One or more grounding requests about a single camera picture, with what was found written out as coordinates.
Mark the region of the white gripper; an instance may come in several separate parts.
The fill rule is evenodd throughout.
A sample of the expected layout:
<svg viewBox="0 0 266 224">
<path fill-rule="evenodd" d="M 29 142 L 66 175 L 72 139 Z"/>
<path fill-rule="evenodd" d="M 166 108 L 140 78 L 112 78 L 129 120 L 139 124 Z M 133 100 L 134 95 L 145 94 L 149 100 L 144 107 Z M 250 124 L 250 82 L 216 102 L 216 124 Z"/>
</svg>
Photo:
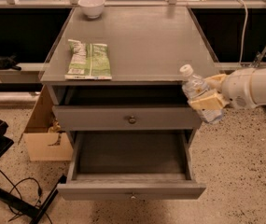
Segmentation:
<svg viewBox="0 0 266 224">
<path fill-rule="evenodd" d="M 233 108 L 255 108 L 251 93 L 251 79 L 254 68 L 236 70 L 229 74 L 219 74 L 205 79 L 212 89 L 188 100 L 195 110 L 220 110 L 230 103 Z"/>
</svg>

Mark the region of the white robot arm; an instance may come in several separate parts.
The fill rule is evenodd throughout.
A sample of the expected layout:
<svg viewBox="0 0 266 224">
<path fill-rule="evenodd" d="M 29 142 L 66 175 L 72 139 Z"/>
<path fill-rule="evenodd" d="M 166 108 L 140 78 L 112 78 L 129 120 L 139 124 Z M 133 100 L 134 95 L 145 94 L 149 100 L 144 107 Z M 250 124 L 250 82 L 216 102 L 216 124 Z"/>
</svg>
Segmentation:
<svg viewBox="0 0 266 224">
<path fill-rule="evenodd" d="M 229 75 L 208 77 L 205 81 L 210 90 L 189 99 L 189 105 L 195 110 L 216 110 L 227 105 L 236 109 L 266 105 L 266 68 L 239 69 Z"/>
</svg>

